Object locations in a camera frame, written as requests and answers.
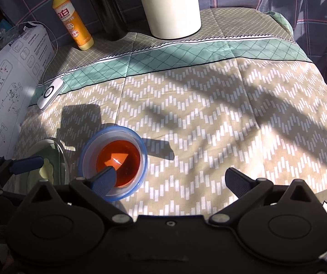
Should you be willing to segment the yellow flower shaped dish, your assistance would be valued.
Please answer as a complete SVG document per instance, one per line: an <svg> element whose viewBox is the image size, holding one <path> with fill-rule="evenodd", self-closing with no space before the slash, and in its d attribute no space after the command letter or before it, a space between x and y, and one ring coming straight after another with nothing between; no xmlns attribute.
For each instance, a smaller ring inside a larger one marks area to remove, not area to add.
<svg viewBox="0 0 327 274"><path fill-rule="evenodd" d="M54 168L49 159L44 159L44 164L39 169L39 175L42 179L46 179L52 184L54 183Z"/></svg>

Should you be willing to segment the small white round-button device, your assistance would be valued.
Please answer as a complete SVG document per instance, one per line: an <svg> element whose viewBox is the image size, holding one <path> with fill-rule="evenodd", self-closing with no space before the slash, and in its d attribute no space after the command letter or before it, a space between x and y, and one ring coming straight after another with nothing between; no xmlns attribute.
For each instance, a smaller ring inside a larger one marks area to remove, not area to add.
<svg viewBox="0 0 327 274"><path fill-rule="evenodd" d="M61 78L55 79L38 99L38 108L41 111L46 110L46 108L54 101L54 99L59 95L63 88L64 81Z"/></svg>

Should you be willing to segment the white instruction sheet board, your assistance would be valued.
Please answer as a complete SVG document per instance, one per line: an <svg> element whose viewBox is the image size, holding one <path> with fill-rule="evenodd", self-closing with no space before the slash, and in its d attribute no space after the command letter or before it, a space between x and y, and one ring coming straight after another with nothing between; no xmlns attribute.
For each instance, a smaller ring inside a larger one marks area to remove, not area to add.
<svg viewBox="0 0 327 274"><path fill-rule="evenodd" d="M55 55L47 29L29 22L0 47L0 156L12 158L35 89Z"/></svg>

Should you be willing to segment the patterned beige teal cloth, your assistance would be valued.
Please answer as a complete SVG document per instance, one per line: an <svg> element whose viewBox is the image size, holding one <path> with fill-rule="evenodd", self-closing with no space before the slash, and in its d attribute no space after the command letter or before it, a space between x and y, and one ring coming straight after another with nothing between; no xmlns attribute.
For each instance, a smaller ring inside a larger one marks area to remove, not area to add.
<svg viewBox="0 0 327 274"><path fill-rule="evenodd" d="M61 78L46 110L32 103L17 158L46 138L65 149L72 177L89 139L119 125L143 139L140 188L115 202L130 216L211 215L235 196L225 171L288 185L304 180L327 211L327 84L276 13L201 12L194 35L163 41L143 30L87 51L59 48L36 94Z"/></svg>

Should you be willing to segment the yellow orange detergent bottle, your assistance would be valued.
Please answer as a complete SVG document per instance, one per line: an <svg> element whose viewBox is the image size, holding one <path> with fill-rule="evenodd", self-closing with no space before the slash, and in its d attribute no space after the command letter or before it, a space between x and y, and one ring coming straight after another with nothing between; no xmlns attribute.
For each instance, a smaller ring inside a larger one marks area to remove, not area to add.
<svg viewBox="0 0 327 274"><path fill-rule="evenodd" d="M71 0L53 0L52 7L78 48L82 51L90 49L94 45L94 39L72 5Z"/></svg>

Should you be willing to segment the black thermos bottle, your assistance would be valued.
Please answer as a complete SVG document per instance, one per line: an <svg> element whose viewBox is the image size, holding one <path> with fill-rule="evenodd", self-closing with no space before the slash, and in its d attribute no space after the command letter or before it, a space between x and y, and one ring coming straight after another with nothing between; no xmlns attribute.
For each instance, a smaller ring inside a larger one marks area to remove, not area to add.
<svg viewBox="0 0 327 274"><path fill-rule="evenodd" d="M122 39L127 33L126 22L116 0L90 0L109 41Z"/></svg>

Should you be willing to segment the cream white thermos jug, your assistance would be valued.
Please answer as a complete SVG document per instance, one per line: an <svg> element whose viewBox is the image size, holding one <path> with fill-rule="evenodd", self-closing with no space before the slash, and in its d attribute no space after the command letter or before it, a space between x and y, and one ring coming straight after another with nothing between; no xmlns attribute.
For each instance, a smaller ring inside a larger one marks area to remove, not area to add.
<svg viewBox="0 0 327 274"><path fill-rule="evenodd" d="M141 0L152 35L173 40L201 28L199 0Z"/></svg>

